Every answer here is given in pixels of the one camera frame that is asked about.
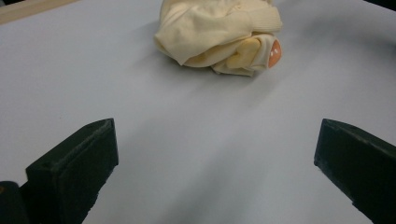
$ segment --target cream-colored cloth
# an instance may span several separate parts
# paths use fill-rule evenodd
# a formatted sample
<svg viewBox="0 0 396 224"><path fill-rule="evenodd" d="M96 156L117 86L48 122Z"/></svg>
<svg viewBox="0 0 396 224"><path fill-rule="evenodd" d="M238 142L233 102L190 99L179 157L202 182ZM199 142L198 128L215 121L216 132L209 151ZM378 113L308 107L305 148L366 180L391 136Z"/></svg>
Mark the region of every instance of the cream-colored cloth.
<svg viewBox="0 0 396 224"><path fill-rule="evenodd" d="M155 43L179 64L247 76L268 67L282 26L270 0L163 0L160 23Z"/></svg>

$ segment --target table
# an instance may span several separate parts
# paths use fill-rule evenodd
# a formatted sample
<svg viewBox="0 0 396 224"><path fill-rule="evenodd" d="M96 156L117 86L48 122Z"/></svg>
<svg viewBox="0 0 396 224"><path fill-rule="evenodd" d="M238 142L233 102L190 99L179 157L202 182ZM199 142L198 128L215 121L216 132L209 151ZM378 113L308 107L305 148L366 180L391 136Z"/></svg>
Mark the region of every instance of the table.
<svg viewBox="0 0 396 224"><path fill-rule="evenodd" d="M0 176L114 118L120 165L84 223L366 224L314 166L322 119L396 144L396 13L277 0L283 58L254 78L155 49L160 0L81 0L0 26Z"/></svg>

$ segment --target wooden edge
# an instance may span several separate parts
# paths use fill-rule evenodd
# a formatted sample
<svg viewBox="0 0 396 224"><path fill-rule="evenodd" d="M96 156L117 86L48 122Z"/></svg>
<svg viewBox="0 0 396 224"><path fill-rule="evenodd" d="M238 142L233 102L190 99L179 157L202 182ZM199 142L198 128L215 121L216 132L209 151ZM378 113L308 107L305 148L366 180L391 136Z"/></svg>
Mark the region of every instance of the wooden edge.
<svg viewBox="0 0 396 224"><path fill-rule="evenodd" d="M25 0L0 7L0 24L35 15L76 1L78 0Z"/></svg>

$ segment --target table surface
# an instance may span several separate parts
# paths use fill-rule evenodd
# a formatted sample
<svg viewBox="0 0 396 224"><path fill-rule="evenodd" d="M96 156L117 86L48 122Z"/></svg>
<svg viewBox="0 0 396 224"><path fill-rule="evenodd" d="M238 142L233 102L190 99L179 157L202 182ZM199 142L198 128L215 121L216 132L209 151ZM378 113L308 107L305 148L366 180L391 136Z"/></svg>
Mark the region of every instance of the table surface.
<svg viewBox="0 0 396 224"><path fill-rule="evenodd" d="M155 49L160 0L82 0L0 26L0 177L114 118L120 165L84 223L366 224L313 163L322 119L396 145L396 12L277 0L283 58L257 76Z"/></svg>

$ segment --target white table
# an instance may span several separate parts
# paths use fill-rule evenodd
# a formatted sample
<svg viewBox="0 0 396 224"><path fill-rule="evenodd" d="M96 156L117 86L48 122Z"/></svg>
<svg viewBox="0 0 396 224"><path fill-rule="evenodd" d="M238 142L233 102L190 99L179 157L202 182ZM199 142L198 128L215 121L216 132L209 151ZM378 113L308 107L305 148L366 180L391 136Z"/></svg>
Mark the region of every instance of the white table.
<svg viewBox="0 0 396 224"><path fill-rule="evenodd" d="M0 26L0 178L114 118L120 165L84 223L367 224L316 166L322 119L396 145L396 12L278 0L284 57L250 77L157 51L160 0L81 0Z"/></svg>

